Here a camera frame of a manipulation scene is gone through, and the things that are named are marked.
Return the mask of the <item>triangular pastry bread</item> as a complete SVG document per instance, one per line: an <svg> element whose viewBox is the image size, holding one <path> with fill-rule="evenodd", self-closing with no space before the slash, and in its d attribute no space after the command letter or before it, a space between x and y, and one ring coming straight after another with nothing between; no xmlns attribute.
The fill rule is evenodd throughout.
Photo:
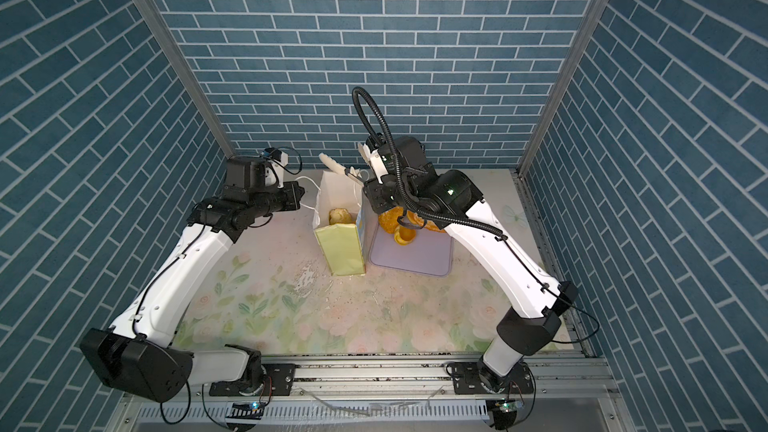
<svg viewBox="0 0 768 432"><path fill-rule="evenodd" d="M429 231L444 233L444 230L440 229L434 221L423 219L413 211L407 212L407 218L417 228L426 228Z"/></svg>

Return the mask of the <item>metal tongs with white tips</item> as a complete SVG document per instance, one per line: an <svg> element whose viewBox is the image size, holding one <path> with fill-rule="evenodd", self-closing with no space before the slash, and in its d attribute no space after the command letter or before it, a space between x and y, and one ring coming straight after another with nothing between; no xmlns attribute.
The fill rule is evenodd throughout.
<svg viewBox="0 0 768 432"><path fill-rule="evenodd" d="M359 171L354 167L344 166L325 153L320 153L318 157L320 161L323 163L323 165L327 169L329 169L331 172L341 176L345 176L346 178L352 180L353 182L359 185L364 184L364 180L360 176Z"/></svg>

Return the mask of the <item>pretzel ring bread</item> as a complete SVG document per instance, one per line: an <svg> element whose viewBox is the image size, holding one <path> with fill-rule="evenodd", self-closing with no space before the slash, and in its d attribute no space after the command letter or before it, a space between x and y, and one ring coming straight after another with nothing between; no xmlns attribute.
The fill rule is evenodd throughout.
<svg viewBox="0 0 768 432"><path fill-rule="evenodd" d="M346 208L334 208L328 214L329 224L355 224L355 216Z"/></svg>

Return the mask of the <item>white and green paper bag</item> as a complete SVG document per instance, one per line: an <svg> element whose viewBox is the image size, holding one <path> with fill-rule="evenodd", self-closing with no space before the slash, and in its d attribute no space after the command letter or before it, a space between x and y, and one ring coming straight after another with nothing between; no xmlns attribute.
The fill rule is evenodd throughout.
<svg viewBox="0 0 768 432"><path fill-rule="evenodd" d="M375 229L362 186L330 171L323 171L318 180L300 175L298 180L307 181L314 187L315 204L305 205L313 212L312 229L326 259L332 276L364 275L370 249L371 234ZM356 219L355 224L330 225L331 209L346 208Z"/></svg>

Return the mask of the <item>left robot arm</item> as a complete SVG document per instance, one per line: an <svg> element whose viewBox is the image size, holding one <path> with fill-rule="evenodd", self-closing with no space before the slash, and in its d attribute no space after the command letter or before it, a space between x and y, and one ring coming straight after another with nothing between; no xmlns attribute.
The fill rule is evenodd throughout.
<svg viewBox="0 0 768 432"><path fill-rule="evenodd" d="M109 327L90 329L80 350L101 383L164 403L183 387L219 385L234 395L262 391L266 373L259 351L227 345L187 352L171 344L186 310L218 260L258 218L296 211L305 190L285 181L292 148L226 162L221 192L198 202L160 270Z"/></svg>

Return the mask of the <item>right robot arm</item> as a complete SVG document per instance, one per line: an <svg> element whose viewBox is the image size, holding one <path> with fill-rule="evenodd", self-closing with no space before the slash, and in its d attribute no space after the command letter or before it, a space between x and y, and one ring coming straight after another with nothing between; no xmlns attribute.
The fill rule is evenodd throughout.
<svg viewBox="0 0 768 432"><path fill-rule="evenodd" d="M465 247L495 280L511 307L498 323L481 363L485 374L505 377L523 357L554 339L578 289L538 266L508 235L465 173L437 173L423 145L413 137L400 137L395 143L396 152L383 139L368 139L359 145L373 173L363 192L377 213L401 207L433 222Z"/></svg>

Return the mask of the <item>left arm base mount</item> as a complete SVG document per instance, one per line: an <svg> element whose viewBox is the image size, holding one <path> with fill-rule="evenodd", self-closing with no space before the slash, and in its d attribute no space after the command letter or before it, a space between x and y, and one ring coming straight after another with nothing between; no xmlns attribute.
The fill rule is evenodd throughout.
<svg viewBox="0 0 768 432"><path fill-rule="evenodd" d="M213 397L289 396L293 387L296 365L290 363L264 364L260 351L226 344L232 350L248 356L243 374L233 381L214 382L209 387Z"/></svg>

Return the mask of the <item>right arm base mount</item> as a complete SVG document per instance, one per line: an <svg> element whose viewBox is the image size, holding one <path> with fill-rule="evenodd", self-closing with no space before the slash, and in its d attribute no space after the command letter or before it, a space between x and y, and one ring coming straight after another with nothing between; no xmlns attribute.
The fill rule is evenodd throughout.
<svg viewBox="0 0 768 432"><path fill-rule="evenodd" d="M509 373L497 375L481 360L477 362L448 362L445 371L457 395L532 394L533 375L528 365L518 362Z"/></svg>

